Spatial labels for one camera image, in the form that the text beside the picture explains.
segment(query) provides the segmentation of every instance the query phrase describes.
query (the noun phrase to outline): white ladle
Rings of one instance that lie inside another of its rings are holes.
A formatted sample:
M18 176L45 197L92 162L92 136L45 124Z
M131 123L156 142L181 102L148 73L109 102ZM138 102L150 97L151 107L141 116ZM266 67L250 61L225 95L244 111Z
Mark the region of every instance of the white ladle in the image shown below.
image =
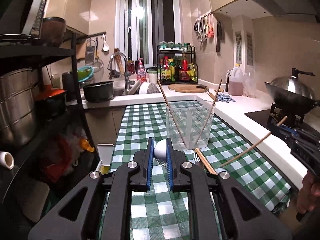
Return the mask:
M110 48L109 48L109 46L107 44L106 35L103 34L102 36L103 36L103 48L102 48L101 52L108 52Z

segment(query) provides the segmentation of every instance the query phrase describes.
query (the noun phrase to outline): wok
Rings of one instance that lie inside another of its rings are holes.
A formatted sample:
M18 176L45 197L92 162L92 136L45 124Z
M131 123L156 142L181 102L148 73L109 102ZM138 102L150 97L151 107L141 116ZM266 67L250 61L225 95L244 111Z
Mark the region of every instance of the wok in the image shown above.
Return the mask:
M265 85L277 106L289 113L305 115L316 106L320 106L320 100L315 101L266 82Z

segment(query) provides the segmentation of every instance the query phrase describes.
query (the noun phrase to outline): spice rack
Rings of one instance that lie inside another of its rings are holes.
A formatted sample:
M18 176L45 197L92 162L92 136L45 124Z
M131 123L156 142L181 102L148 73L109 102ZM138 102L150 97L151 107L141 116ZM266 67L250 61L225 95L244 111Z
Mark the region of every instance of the spice rack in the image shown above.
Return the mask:
M186 51L183 49L162 49L160 48L160 45L157 46L157 74L158 74L158 80L160 81L161 85L170 85L170 84L198 84L198 65L196 64L196 48L194 46L190 47L191 50ZM160 66L160 55L164 56L182 56L182 54L186 55L186 58L188 60L188 63L193 63L195 66L195 75L191 76L190 81L168 81L161 78L161 66Z

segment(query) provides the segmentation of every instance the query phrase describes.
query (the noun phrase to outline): silver screw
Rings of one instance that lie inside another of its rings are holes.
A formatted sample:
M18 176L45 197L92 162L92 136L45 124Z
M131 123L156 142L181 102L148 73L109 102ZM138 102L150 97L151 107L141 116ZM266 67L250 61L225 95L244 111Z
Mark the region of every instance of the silver screw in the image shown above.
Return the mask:
M190 169L192 167L192 163L190 162L184 162L182 164L182 167L184 167L185 169Z
M133 169L133 168L135 168L137 166L138 166L138 164L136 162L129 162L128 163L128 167L131 168L131 169Z
M223 171L220 173L220 177L223 179L229 179L230 178L230 174L226 171Z
M90 173L90 178L91 178L91 179L96 179L96 178L98 178L99 176L100 176L100 173L97 172L97 171L93 171L93 172Z

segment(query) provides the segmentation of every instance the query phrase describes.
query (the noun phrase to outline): transparent plastic bin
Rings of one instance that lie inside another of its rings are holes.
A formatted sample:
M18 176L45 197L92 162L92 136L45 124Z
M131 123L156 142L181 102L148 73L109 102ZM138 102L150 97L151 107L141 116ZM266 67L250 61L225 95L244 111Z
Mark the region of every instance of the transparent plastic bin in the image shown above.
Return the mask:
M170 102L169 105L170 108L166 107L166 128L167 138L171 138L173 149L178 151L185 151L194 148L207 147L212 126L214 108L212 109L209 120L206 124L205 121L211 109L212 103L204 100L195 100ZM184 145L178 129L172 119L170 110L187 144L186 146ZM204 131L199 138L198 143L195 145L195 142L199 137L199 134L204 125Z

